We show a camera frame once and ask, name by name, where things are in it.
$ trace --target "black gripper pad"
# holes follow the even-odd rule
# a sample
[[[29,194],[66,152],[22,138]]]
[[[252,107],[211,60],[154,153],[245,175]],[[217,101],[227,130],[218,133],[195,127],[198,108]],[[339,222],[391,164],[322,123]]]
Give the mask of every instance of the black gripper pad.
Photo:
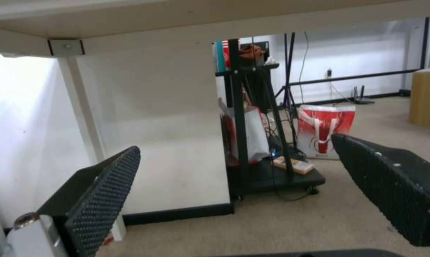
[[[430,163],[403,149],[335,134],[356,185],[411,244],[430,246]]]
[[[96,255],[120,213],[140,162],[138,147],[77,171],[37,211],[49,215],[69,256]]]

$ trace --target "black metal cart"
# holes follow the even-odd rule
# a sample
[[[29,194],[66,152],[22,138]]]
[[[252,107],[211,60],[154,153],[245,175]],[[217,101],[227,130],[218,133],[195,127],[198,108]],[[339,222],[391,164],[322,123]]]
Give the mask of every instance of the black metal cart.
[[[277,102],[275,101],[272,84],[270,83],[270,70],[278,68],[278,64],[243,68],[240,66],[239,61],[238,39],[229,40],[228,45],[231,58],[231,70],[218,72],[216,76],[224,77],[226,104],[228,107],[234,108],[234,115],[236,116],[235,123],[237,145],[239,149],[239,164],[238,166],[227,166],[231,197],[238,197],[242,200],[243,196],[246,194],[292,188],[311,189],[311,192],[317,193],[317,190],[314,190],[314,188],[324,184],[326,179],[316,169],[313,169],[306,175],[296,174],[290,164],[290,158],[300,160],[303,158],[297,155],[295,151],[296,142],[294,138],[294,147],[290,147],[286,142],[282,123],[280,122],[281,119]],[[265,85],[265,97],[268,98],[274,119],[277,121],[278,136],[283,146],[281,154],[285,156],[287,160],[286,170],[272,166],[269,158],[265,158],[255,164],[249,164],[245,119],[237,119],[237,117],[244,117],[241,80],[245,74],[260,72],[260,70],[267,72],[268,83]]]

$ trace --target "power outlet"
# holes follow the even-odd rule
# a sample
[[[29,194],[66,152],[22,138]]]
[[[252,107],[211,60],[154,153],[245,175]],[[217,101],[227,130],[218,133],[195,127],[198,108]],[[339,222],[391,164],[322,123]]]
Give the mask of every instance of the power outlet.
[[[329,69],[328,71],[326,71],[326,78],[327,79],[332,78],[332,70],[331,69]]]

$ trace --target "white paper bag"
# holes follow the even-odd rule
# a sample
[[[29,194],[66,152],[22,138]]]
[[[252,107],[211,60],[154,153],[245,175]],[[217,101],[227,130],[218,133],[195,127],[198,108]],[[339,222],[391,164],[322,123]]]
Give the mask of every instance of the white paper bag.
[[[225,115],[228,116],[231,154],[236,159],[239,159],[234,109],[227,108],[221,98],[218,98],[218,104]],[[248,160],[260,161],[262,158],[269,156],[269,143],[267,143],[264,127],[262,127],[259,108],[252,106],[245,108],[245,131]]]

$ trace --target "red and white bag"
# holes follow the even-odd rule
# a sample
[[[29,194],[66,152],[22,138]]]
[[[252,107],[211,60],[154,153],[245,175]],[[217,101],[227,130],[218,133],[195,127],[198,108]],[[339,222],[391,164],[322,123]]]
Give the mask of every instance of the red and white bag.
[[[299,150],[308,158],[338,160],[339,156],[332,145],[331,135],[349,134],[355,111],[355,106],[301,106],[298,121]]]

